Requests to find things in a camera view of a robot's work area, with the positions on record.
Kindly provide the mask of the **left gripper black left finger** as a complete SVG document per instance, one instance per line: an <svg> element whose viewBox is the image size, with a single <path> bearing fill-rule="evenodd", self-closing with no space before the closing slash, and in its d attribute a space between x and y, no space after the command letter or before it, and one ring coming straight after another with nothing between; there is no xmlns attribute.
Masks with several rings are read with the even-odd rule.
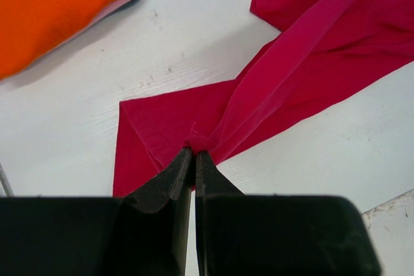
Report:
<svg viewBox="0 0 414 276"><path fill-rule="evenodd" d="M184 275L191 160L123 198L2 198L1 274Z"/></svg>

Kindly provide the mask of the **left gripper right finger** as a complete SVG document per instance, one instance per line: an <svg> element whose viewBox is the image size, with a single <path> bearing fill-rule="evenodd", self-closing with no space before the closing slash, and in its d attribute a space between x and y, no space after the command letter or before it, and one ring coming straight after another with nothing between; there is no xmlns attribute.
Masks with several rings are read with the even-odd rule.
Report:
<svg viewBox="0 0 414 276"><path fill-rule="evenodd" d="M356 207L341 196L246 195L207 152L195 159L201 275L380 275Z"/></svg>

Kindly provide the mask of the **red t-shirt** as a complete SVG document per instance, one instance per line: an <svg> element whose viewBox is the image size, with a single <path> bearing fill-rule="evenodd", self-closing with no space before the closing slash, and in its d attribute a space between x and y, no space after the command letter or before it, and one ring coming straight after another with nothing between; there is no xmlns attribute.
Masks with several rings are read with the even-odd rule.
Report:
<svg viewBox="0 0 414 276"><path fill-rule="evenodd" d="M184 147L219 164L413 61L413 0L252 0L250 10L279 36L236 78L120 103L114 196Z"/></svg>

